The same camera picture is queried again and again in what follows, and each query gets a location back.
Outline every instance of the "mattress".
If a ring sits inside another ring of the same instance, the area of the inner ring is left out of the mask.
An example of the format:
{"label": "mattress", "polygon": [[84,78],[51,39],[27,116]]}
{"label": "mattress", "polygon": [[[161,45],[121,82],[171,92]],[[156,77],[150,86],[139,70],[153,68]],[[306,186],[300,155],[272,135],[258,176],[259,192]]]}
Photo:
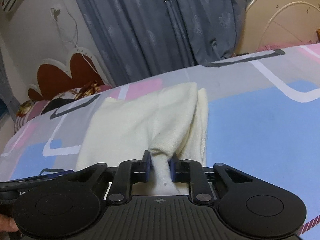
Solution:
{"label": "mattress", "polygon": [[164,73],[40,115],[6,145],[0,155],[0,181],[36,176],[45,168],[74,169],[90,118],[106,97],[132,100],[196,82],[207,90],[209,101],[207,166],[225,163],[295,193],[307,207],[301,237],[317,239],[320,44],[283,51],[274,57],[268,57],[273,51],[235,57],[220,67],[198,65]]}

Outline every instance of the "white cloth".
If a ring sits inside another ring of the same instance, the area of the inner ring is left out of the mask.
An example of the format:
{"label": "white cloth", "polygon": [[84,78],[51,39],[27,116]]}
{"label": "white cloth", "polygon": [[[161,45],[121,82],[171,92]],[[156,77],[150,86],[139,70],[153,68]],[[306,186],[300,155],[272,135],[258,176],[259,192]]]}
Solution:
{"label": "white cloth", "polygon": [[154,181],[142,195],[188,194],[170,178],[167,159],[205,165],[208,100],[196,83],[168,87],[132,101],[107,98],[91,119],[76,170],[99,162],[109,167],[151,153]]}

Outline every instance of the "blue-gray curtain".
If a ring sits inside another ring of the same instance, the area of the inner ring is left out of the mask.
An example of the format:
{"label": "blue-gray curtain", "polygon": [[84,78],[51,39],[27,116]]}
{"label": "blue-gray curtain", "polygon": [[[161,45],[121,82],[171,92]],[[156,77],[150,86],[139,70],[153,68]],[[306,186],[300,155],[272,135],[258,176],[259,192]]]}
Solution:
{"label": "blue-gray curtain", "polygon": [[249,0],[76,0],[116,85],[229,57]]}
{"label": "blue-gray curtain", "polygon": [[5,103],[5,105],[8,108],[10,116],[15,121],[17,119],[16,113],[19,110],[20,103],[12,93],[11,86],[9,84],[7,75],[5,73],[1,51],[0,51],[0,99]]}

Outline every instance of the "round black cover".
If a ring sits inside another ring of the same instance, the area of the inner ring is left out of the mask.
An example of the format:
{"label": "round black cover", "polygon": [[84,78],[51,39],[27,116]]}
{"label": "round black cover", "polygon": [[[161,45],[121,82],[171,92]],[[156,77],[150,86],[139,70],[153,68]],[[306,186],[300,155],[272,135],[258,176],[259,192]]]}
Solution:
{"label": "round black cover", "polygon": [[290,236],[306,217],[304,203],[269,183],[240,183],[219,203],[222,219],[238,232],[259,238]]}
{"label": "round black cover", "polygon": [[52,181],[17,199],[13,218],[25,235],[62,238],[90,226],[100,213],[100,201],[81,182]]}

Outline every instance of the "ribbed black surface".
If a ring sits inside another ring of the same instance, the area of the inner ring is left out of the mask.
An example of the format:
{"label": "ribbed black surface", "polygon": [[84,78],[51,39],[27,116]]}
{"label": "ribbed black surface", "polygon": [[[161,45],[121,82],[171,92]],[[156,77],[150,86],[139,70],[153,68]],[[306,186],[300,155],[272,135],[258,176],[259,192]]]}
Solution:
{"label": "ribbed black surface", "polygon": [[[210,207],[187,196],[133,196],[109,207],[101,220],[70,240],[245,240],[226,228]],[[287,238],[298,240],[296,236]]]}

